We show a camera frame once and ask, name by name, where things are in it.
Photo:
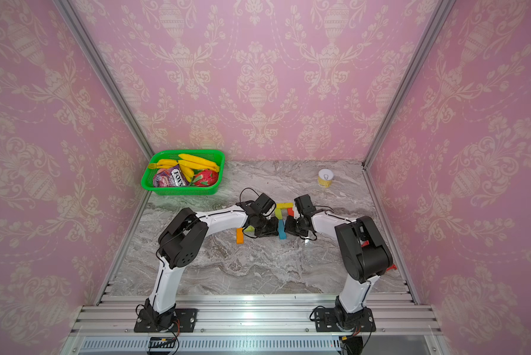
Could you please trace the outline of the teal block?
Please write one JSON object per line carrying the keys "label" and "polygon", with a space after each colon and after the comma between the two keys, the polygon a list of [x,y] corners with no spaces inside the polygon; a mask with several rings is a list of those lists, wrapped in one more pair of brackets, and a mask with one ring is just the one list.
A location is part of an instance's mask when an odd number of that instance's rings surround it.
{"label": "teal block", "polygon": [[286,234],[286,231],[285,231],[285,224],[284,224],[283,220],[278,220],[277,231],[278,231],[278,235],[279,235],[279,239],[280,240],[284,241],[284,240],[287,239],[287,234]]}

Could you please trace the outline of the orange block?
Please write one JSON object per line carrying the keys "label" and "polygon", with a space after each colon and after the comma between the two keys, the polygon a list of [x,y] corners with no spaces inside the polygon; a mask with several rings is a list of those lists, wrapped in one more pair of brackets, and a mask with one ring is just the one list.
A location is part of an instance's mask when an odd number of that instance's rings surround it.
{"label": "orange block", "polygon": [[236,230],[236,244],[243,244],[244,243],[244,231],[243,228],[239,228]]}

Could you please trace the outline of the yellow-green long block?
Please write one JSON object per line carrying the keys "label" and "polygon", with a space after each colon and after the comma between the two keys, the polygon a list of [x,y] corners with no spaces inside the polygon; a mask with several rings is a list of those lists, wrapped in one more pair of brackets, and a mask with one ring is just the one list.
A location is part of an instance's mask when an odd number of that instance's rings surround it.
{"label": "yellow-green long block", "polygon": [[293,207],[294,207],[293,203],[277,204],[277,209],[292,209]]}

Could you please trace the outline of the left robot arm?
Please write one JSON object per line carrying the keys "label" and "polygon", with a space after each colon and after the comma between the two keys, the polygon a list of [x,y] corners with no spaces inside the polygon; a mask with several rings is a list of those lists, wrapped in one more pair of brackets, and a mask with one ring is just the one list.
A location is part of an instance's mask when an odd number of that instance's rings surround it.
{"label": "left robot arm", "polygon": [[266,194],[254,201],[210,212],[184,208],[160,234],[156,251],[159,268],[150,296],[136,308],[136,333],[181,331],[176,296],[185,268],[199,254],[206,237],[230,229],[253,227],[260,236],[277,236],[277,204]]}

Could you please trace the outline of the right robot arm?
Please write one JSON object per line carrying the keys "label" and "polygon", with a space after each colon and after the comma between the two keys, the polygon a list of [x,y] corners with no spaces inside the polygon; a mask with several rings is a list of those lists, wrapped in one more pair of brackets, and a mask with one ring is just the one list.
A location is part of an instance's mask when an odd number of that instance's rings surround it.
{"label": "right robot arm", "polygon": [[340,217],[315,206],[309,195],[299,196],[294,202],[295,213],[286,221],[286,234],[302,239],[310,234],[335,238],[348,273],[335,306],[315,307],[310,321],[318,332],[350,331],[357,335],[376,331],[373,312],[367,307],[368,295],[394,259],[373,219]]}

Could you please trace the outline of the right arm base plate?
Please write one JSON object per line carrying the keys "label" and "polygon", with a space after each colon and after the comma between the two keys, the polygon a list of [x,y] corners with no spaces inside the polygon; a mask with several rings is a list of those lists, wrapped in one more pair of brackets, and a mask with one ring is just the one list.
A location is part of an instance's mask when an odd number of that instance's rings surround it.
{"label": "right arm base plate", "polygon": [[340,309],[318,307],[310,315],[310,321],[315,323],[317,332],[375,332],[373,312],[364,308],[355,313],[345,313]]}

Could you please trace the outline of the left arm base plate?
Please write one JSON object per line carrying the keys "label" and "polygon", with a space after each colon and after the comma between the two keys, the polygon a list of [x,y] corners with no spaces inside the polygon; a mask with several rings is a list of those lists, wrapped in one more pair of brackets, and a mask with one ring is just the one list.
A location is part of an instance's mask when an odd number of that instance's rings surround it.
{"label": "left arm base plate", "polygon": [[163,314],[152,309],[141,309],[133,331],[135,333],[193,333],[197,309],[170,309]]}

